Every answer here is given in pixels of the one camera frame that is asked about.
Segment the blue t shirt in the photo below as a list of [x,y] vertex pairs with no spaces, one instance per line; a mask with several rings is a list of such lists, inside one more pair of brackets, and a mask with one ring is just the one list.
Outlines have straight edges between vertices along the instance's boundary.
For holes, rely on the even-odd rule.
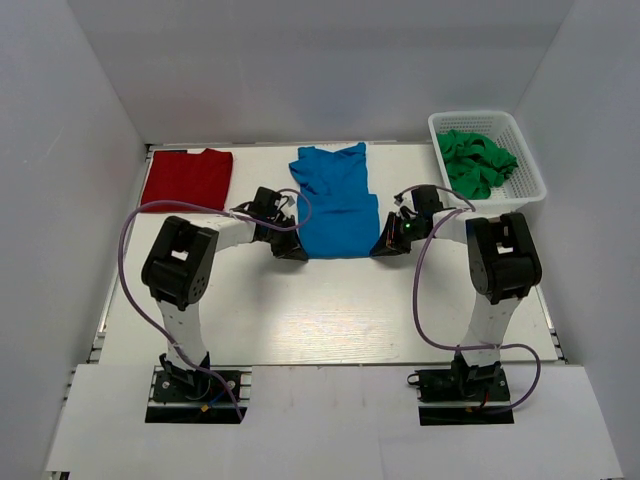
[[298,230],[311,259],[366,258],[379,239],[379,202],[369,192],[366,144],[337,151],[308,146],[289,164],[304,195]]

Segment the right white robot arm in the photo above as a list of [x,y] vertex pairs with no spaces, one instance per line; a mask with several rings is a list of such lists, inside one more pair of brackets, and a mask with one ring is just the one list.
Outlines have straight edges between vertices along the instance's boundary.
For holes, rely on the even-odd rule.
[[542,267],[523,214],[487,213],[461,194],[431,184],[409,187],[394,196],[395,212],[387,216],[372,257],[405,255],[412,244],[424,242],[423,261],[436,239],[467,247],[471,283],[476,291],[467,332],[456,346],[419,335],[434,348],[451,351],[462,364],[451,374],[453,390],[472,399],[488,385],[499,368],[500,352],[510,320],[530,290],[538,285]]

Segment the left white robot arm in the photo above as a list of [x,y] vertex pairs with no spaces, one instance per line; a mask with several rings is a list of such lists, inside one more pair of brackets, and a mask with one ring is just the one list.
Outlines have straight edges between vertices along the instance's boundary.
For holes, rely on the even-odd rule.
[[306,261],[297,233],[296,217],[287,211],[291,191],[260,187],[240,208],[216,213],[204,226],[169,216],[161,226],[142,268],[169,334],[167,352],[160,357],[168,372],[178,372],[177,387],[199,399],[211,387],[209,352],[205,347],[198,303],[204,296],[217,253],[243,244],[263,242],[278,259]]

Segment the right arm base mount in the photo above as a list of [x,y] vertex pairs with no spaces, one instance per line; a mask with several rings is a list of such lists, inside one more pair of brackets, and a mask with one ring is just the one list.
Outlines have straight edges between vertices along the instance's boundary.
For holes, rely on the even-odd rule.
[[450,369],[416,370],[407,384],[417,390],[421,426],[480,426],[514,423],[506,375],[460,386]]

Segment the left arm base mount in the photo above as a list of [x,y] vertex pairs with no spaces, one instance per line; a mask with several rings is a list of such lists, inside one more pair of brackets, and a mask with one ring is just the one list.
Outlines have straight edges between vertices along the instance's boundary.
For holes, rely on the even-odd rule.
[[238,425],[247,413],[251,370],[223,367],[214,376],[171,364],[165,355],[154,368],[147,424]]

